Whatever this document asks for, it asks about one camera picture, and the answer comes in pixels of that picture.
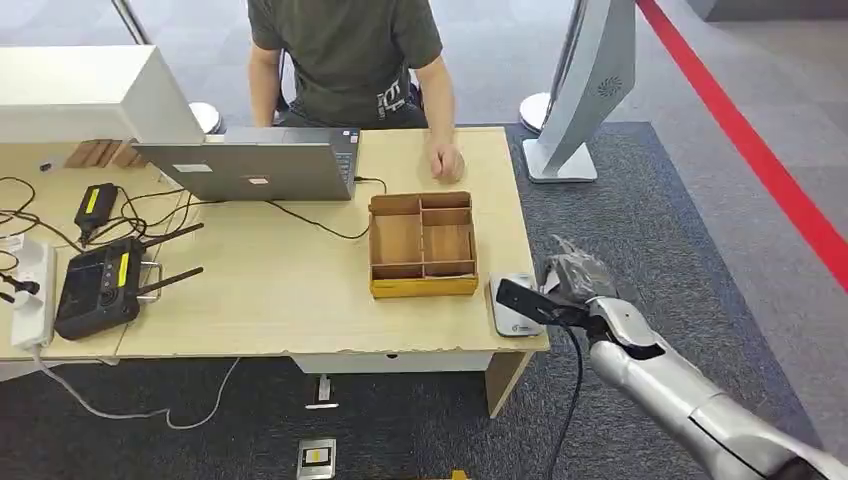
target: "cardboard organizer box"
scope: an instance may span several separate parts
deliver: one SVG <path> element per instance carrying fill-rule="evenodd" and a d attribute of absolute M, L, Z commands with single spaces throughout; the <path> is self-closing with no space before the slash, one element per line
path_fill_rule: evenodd
<path fill-rule="evenodd" d="M 375 298 L 474 293 L 477 251 L 468 192 L 378 195 L 368 209 Z"/>

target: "robotic arm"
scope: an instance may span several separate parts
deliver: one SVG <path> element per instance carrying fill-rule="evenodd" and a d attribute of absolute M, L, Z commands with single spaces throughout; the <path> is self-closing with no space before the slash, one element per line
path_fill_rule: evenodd
<path fill-rule="evenodd" d="M 836 458 L 736 403 L 651 329 L 632 304 L 597 296 L 615 295 L 606 268 L 570 248 L 549 261 L 559 281 L 556 291 L 543 295 L 505 279 L 497 302 L 542 325 L 585 330 L 595 372 L 641 406 L 710 477 L 848 479 L 848 467 Z"/>

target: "red line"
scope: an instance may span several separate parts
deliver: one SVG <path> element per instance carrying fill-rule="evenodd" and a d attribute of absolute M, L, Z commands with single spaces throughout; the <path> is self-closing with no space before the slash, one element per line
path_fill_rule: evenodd
<path fill-rule="evenodd" d="M 848 291 L 848 243 L 739 112 L 656 1 L 636 3 L 721 129 L 836 281 Z"/>

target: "laptop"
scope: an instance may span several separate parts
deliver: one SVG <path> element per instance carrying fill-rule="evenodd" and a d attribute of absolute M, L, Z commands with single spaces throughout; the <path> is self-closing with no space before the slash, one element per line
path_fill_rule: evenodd
<path fill-rule="evenodd" d="M 359 129 L 233 128 L 223 141 L 134 147 L 200 200 L 343 201 L 353 196 Z"/>

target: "dark green t-shirt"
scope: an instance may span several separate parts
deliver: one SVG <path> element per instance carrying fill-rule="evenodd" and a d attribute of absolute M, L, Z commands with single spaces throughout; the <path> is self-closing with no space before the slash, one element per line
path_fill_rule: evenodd
<path fill-rule="evenodd" d="M 409 68 L 442 51 L 427 0 L 248 0 L 253 42 L 285 50 L 303 113 L 370 123 L 404 108 Z"/>

